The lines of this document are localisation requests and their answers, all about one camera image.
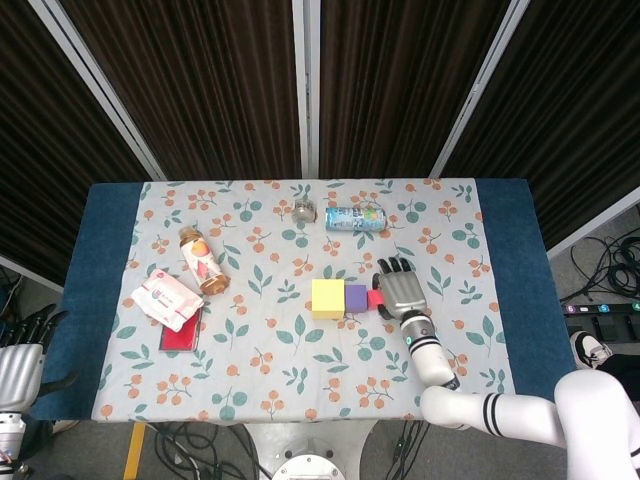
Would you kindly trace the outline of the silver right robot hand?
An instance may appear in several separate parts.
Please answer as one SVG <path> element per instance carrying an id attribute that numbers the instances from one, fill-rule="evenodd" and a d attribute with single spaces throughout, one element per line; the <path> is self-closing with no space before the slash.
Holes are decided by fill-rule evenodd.
<path id="1" fill-rule="evenodd" d="M 385 320 L 405 321 L 408 318 L 427 315 L 427 301 L 416 272 L 404 257 L 380 258 L 379 272 L 372 279 L 375 290 L 381 292 L 383 301 L 377 306 Z"/>

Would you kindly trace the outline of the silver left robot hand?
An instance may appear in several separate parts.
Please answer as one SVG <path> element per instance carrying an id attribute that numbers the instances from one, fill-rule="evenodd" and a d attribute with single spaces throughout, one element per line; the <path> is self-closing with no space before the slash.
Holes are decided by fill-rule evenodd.
<path id="1" fill-rule="evenodd" d="M 49 304 L 1 331 L 1 413 L 23 414 L 37 399 L 69 388 L 79 377 L 76 370 L 65 377 L 41 381 L 47 351 L 59 324 L 68 311 L 53 313 Z"/>

